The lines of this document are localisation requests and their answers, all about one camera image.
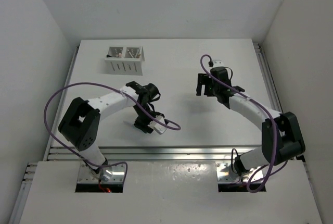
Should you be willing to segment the white light-blue makeup pen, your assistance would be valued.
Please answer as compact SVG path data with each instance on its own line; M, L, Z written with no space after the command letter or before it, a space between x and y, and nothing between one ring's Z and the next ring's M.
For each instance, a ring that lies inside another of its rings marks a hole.
M124 124L126 124L127 126L133 127L134 124L132 122L128 122L128 121L123 121Z

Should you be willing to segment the aluminium front rail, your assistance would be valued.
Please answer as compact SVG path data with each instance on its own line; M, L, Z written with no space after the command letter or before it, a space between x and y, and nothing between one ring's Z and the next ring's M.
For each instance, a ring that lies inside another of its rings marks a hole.
M238 154L249 152L258 145L236 146ZM108 160L126 161L203 161L230 160L231 146L175 146L175 147L100 147L100 151ZM51 146L44 155L44 161L70 161L79 158L64 147Z

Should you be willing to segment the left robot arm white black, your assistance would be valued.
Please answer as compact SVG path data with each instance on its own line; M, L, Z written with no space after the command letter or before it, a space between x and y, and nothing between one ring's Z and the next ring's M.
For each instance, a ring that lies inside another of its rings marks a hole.
M106 157L95 143L100 122L125 108L133 107L137 113L134 127L144 133L157 131L157 123L143 110L154 119L166 123L164 114L155 111L151 104L159 97L159 90L154 84L140 85L135 81L120 88L120 93L112 92L88 100L77 97L65 112L58 131L86 160L85 163L90 170L98 174L101 171L100 166L108 164Z

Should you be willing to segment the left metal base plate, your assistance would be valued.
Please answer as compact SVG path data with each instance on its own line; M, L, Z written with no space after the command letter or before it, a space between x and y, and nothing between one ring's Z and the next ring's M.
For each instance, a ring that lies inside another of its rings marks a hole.
M80 164L77 184L102 184L121 185L127 175L126 163L112 165L102 168L99 173L95 173L91 167L82 162Z

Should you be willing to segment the aluminium rail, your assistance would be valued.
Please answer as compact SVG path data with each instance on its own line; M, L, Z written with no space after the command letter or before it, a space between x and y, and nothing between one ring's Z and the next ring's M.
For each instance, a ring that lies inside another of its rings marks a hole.
M258 145L236 146L238 154L249 152ZM231 146L175 146L175 147L100 147L100 151L108 160L126 161L203 161L230 160ZM44 155L44 161L70 161L79 158L64 147L51 146Z
M254 43L253 46L261 69L265 87L268 92L268 97L271 104L270 108L279 111L282 114L283 110L281 107L276 86L264 50L258 43ZM278 136L280 136L280 141L278 141L278 146L277 146L277 150L279 150L280 147L283 147L283 136L286 135L287 124L285 121L278 119L276 120L276 125L277 125Z

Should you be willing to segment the white two-slot organizer box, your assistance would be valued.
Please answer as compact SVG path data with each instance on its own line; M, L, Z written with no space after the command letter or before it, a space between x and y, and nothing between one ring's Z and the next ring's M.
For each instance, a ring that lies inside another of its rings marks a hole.
M132 49L135 53L140 54L142 57L139 59L131 58L127 50ZM143 62L144 51L142 46L111 46L108 49L107 55L114 58L105 57L105 66L107 74L127 75L127 76L142 76L143 75Z

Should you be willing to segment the metal base plate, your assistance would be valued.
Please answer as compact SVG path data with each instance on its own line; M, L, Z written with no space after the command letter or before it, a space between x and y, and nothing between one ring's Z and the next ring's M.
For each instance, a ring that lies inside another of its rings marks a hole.
M231 169L230 161L217 161L215 163L216 176L219 184L247 183L250 177L259 170L259 167L250 169L249 172L239 176Z
M95 173L91 167L82 162L80 164L77 184L102 184L121 185L127 175L126 163L112 165L102 168L99 173Z

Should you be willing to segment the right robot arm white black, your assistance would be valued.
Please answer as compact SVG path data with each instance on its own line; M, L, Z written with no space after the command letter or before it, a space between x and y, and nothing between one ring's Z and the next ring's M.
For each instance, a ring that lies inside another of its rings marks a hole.
M233 162L234 173L239 176L250 169L269 165L275 154L274 165L279 165L305 152L305 143L295 114L259 106L239 86L232 86L226 67L215 67L210 74L197 75L196 95L215 97L261 131L261 146L238 155Z

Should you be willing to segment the aluminium right side rail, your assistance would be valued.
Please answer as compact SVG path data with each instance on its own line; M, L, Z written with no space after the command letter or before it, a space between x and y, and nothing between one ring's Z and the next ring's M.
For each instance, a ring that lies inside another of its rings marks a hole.
M264 50L258 43L254 43L253 46L261 69L265 87L268 92L268 97L271 104L270 108L279 111L282 114L283 110L281 107L276 86ZM277 125L278 136L280 136L280 141L278 141L278 146L277 146L277 150L279 150L280 147L283 147L283 136L286 135L287 124L285 121L278 119L276 120L276 125Z

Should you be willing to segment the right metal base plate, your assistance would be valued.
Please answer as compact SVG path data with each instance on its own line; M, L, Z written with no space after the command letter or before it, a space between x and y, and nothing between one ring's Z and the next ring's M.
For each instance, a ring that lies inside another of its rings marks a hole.
M216 176L219 184L247 183L250 177L259 170L259 167L250 169L249 172L239 176L231 169L230 161L217 161L215 163Z

